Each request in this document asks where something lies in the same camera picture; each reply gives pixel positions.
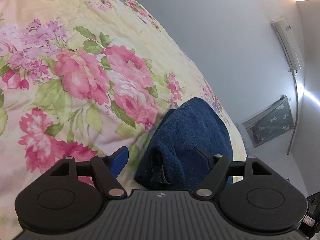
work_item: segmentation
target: white wall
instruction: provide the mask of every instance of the white wall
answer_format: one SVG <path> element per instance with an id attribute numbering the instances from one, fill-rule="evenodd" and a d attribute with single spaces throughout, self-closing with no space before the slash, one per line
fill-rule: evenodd
<path id="1" fill-rule="evenodd" d="M 320 99 L 320 0 L 298 2 L 306 51 L 305 90 Z M 292 154 L 309 195 L 320 191 L 320 107 L 304 95 Z"/>
<path id="2" fill-rule="evenodd" d="M 295 90 L 284 52 L 270 22 L 286 16 L 304 54 L 295 0 L 137 0 L 196 63 L 233 122 L 287 95 L 295 115 Z M 297 74 L 303 86 L 303 70 Z M 255 149 L 254 155 L 290 178 L 305 194 L 291 133 Z"/>

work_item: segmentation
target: silver screw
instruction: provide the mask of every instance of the silver screw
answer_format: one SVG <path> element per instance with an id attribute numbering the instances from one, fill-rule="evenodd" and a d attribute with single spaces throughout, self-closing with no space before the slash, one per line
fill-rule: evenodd
<path id="1" fill-rule="evenodd" d="M 109 195 L 113 197 L 120 197 L 124 194 L 124 190 L 121 188 L 112 188 L 109 190 Z"/>
<path id="2" fill-rule="evenodd" d="M 212 191 L 207 188 L 198 189 L 196 193 L 200 197 L 209 197 L 212 195 Z"/>

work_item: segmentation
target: power cord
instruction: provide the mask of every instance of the power cord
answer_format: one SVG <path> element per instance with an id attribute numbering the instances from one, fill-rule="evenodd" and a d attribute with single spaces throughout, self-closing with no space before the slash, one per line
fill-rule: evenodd
<path id="1" fill-rule="evenodd" d="M 297 124 L 298 124 L 299 97 L 298 97 L 298 88 L 297 88 L 297 80 L 296 80 L 297 72 L 298 72 L 297 70 L 296 70 L 296 73 L 294 73 L 294 70 L 291 70 L 291 74 L 292 74 L 293 81 L 294 81 L 294 87 L 295 87 L 295 90 L 296 90 L 296 120 L 295 120 L 295 123 L 294 123 L 293 133 L 292 133 L 292 136 L 291 136 L 291 140 L 290 140 L 290 144 L 289 144 L 289 147 L 288 147 L 287 155 L 290 154 L 293 138 L 294 138 L 294 135 L 296 133 Z"/>

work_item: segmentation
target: gray ribbed panel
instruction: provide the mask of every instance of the gray ribbed panel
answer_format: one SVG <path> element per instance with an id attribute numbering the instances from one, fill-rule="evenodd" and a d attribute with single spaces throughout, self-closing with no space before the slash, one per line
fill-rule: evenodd
<path id="1" fill-rule="evenodd" d="M 88 226 L 59 236 L 26 231 L 16 240 L 305 240 L 292 231 L 258 236 L 223 220 L 214 204 L 190 197 L 187 191 L 136 190 L 125 200 L 111 201 Z"/>

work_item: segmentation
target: folded clothing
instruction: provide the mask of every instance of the folded clothing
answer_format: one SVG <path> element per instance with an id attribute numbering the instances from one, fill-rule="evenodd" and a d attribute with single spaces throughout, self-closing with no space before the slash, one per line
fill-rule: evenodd
<path id="1" fill-rule="evenodd" d="M 195 168 L 194 147 L 233 159 L 226 126 L 200 98 L 166 113 L 140 161 L 135 181 L 147 189 L 193 192 L 209 172 Z"/>

